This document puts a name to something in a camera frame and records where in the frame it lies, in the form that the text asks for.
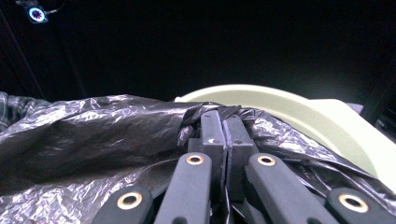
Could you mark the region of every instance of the black wall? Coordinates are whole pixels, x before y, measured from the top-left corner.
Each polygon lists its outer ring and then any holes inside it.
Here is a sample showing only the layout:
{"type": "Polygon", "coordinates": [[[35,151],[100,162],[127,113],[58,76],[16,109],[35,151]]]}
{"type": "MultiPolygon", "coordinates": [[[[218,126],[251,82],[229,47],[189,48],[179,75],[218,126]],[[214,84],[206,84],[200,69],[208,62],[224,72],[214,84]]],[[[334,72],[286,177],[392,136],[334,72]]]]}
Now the black wall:
{"type": "Polygon", "coordinates": [[[12,1],[2,9],[51,101],[173,100],[247,83],[364,104],[396,50],[396,11],[384,1],[74,0],[38,25],[12,1]]]}

